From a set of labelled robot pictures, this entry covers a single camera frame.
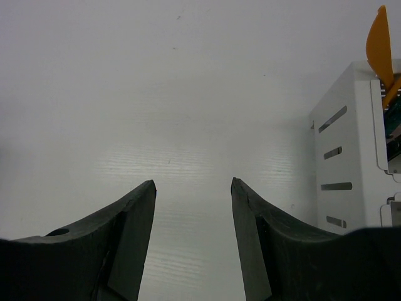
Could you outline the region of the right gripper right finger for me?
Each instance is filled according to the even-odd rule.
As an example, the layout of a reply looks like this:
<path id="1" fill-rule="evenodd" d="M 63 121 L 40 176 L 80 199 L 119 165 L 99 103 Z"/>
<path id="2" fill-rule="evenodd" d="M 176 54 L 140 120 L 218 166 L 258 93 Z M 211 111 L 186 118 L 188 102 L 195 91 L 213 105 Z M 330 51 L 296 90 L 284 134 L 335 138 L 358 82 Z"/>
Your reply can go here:
<path id="1" fill-rule="evenodd" d="M 241 179 L 232 215 L 247 300 L 399 300 L 400 228 L 321 230 Z"/>

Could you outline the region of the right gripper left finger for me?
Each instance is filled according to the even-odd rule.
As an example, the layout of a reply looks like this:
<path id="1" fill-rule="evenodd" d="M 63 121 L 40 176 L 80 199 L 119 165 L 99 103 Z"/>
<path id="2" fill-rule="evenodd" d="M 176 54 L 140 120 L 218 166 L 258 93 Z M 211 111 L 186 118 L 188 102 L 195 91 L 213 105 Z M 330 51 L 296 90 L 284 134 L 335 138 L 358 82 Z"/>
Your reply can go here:
<path id="1" fill-rule="evenodd" d="M 155 201 L 145 181 L 46 236 L 1 240 L 1 299 L 138 299 Z"/>

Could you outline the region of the patterned-handle metal knife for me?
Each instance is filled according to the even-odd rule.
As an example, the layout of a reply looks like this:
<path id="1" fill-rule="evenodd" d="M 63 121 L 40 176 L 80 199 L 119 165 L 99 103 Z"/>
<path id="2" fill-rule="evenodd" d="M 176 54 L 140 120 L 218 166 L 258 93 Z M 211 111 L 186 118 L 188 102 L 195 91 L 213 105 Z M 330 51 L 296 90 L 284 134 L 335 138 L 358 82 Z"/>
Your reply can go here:
<path id="1" fill-rule="evenodd" d="M 387 142 L 387 160 L 391 161 L 400 155 L 400 134 L 395 130 L 400 127 L 400 96 L 384 114 L 385 138 Z"/>

